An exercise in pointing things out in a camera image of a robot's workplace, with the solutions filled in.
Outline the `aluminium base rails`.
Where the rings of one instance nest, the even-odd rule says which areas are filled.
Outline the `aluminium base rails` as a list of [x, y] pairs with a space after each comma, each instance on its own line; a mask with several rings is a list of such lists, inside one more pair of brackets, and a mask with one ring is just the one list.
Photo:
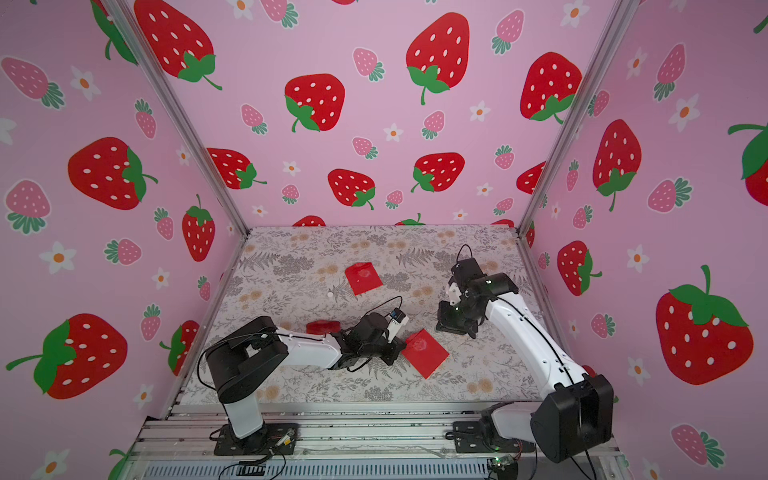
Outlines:
[[615, 441], [560, 464], [516, 441], [491, 450], [469, 434], [486, 402], [266, 404], [268, 427], [292, 424], [284, 453], [271, 459], [221, 439], [224, 410], [176, 405], [149, 420], [120, 479], [628, 479]]

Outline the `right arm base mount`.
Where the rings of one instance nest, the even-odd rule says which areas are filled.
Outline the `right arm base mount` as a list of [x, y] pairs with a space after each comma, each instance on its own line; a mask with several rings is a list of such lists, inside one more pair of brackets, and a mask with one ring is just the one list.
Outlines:
[[534, 453], [536, 444], [530, 426], [537, 405], [525, 402], [497, 403], [484, 409], [473, 421], [456, 421], [444, 434], [457, 453]]

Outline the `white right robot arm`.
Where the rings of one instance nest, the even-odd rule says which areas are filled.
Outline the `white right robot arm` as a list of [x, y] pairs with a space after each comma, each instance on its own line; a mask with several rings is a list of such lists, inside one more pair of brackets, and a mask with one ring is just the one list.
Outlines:
[[565, 353], [507, 275], [487, 275], [473, 258], [457, 261], [451, 272], [449, 299], [439, 303], [436, 329], [475, 339], [480, 325], [491, 323], [520, 356], [540, 396], [532, 406], [515, 402], [486, 410], [481, 420], [486, 447], [528, 442], [560, 463], [609, 442], [614, 407], [610, 382], [589, 375]]

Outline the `aluminium frame post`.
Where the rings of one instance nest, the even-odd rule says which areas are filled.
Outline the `aluminium frame post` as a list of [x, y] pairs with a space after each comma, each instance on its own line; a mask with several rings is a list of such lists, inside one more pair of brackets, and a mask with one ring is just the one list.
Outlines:
[[572, 106], [569, 108], [568, 115], [545, 163], [545, 168], [535, 187], [531, 203], [517, 227], [517, 233], [520, 238], [525, 236], [530, 224], [534, 221], [544, 195], [548, 192], [571, 144], [575, 140], [576, 131], [581, 126], [587, 113], [589, 100], [597, 93], [598, 87], [631, 25], [639, 4], [638, 0], [615, 2], [589, 66], [584, 73], [579, 91]]
[[238, 234], [246, 238], [250, 231], [242, 214], [235, 205], [215, 164], [186, 114], [182, 103], [167, 80], [166, 73], [152, 53], [150, 44], [140, 31], [133, 14], [131, 1], [106, 0], [107, 10], [113, 15], [115, 25], [128, 44], [143, 70], [148, 82], [159, 97], [184, 145], [188, 148], [215, 197], [226, 212]]

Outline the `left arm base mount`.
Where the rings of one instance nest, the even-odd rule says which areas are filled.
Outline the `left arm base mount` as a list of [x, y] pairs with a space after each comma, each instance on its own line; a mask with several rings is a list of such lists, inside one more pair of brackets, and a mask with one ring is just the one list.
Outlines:
[[292, 455], [298, 437], [297, 423], [265, 423], [255, 433], [238, 438], [227, 423], [219, 432], [214, 455], [225, 456], [280, 456]]

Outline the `aluminium frame post right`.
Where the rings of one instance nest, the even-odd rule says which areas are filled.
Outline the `aluminium frame post right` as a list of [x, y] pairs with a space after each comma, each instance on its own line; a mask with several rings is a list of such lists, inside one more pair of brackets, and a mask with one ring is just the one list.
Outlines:
[[569, 108], [568, 115], [545, 163], [545, 168], [535, 187], [531, 203], [517, 227], [517, 233], [520, 238], [525, 236], [530, 224], [534, 221], [544, 195], [548, 192], [571, 144], [575, 140], [576, 131], [581, 126], [587, 113], [589, 100], [597, 93], [598, 87], [631, 25], [639, 4], [638, 0], [615, 2], [589, 66], [584, 73], [579, 91], [572, 106]]

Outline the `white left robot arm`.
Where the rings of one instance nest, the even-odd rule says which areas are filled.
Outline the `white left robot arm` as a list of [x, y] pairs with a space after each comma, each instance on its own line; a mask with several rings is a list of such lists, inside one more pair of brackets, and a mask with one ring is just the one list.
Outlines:
[[374, 359], [388, 366], [406, 348], [398, 337], [409, 317], [399, 308], [365, 313], [351, 328], [323, 335], [279, 328], [260, 316], [208, 347], [199, 363], [209, 369], [229, 434], [239, 442], [266, 433], [256, 391], [280, 366], [314, 366], [353, 373]]

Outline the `aluminium frame post left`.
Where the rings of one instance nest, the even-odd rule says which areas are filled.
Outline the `aluminium frame post left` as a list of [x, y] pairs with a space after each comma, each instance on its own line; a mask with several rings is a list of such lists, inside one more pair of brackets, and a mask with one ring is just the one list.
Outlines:
[[238, 234], [246, 238], [250, 231], [242, 214], [235, 205], [215, 164], [186, 114], [182, 103], [167, 80], [166, 73], [152, 53], [150, 44], [140, 31], [133, 14], [131, 1], [106, 0], [107, 10], [113, 15], [115, 25], [128, 44], [143, 70], [148, 82], [159, 97], [184, 145], [188, 148], [215, 197], [226, 212]]

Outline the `red envelope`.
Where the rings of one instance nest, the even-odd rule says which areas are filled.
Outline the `red envelope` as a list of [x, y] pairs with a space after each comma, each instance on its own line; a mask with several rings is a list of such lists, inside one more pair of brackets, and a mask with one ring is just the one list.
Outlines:
[[356, 263], [347, 267], [345, 276], [355, 296], [360, 296], [383, 285], [372, 262]]
[[402, 354], [424, 379], [429, 379], [449, 357], [449, 352], [426, 329], [406, 340]]
[[326, 335], [340, 331], [340, 322], [334, 320], [315, 320], [306, 325], [306, 333], [312, 335]]

